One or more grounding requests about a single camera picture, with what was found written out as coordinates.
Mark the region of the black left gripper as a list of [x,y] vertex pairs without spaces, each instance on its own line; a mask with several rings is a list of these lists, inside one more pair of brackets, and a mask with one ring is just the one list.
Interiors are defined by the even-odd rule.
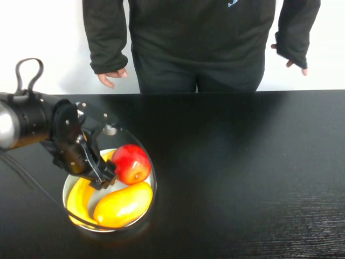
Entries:
[[95,190],[113,186],[118,176],[116,165],[103,161],[97,142],[82,130],[85,116],[78,114],[77,105],[62,99],[52,106],[52,135],[42,145],[53,156],[53,163],[69,174],[90,180]]

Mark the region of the person's right hand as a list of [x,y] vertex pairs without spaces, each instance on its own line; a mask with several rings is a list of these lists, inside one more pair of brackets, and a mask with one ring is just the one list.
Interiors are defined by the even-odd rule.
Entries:
[[114,72],[98,74],[99,81],[108,88],[114,88],[115,84],[109,78],[126,78],[128,76],[126,68]]

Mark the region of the person's left hand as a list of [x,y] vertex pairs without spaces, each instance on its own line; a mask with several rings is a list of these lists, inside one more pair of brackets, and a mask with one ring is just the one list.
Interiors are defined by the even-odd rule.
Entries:
[[[271,49],[276,49],[277,48],[277,45],[276,44],[271,44]],[[293,65],[295,65],[295,63],[292,61],[292,60],[289,60],[287,63],[286,63],[286,67],[287,68],[290,68],[292,67]],[[307,76],[308,75],[308,69],[301,69],[301,73],[303,76]]]

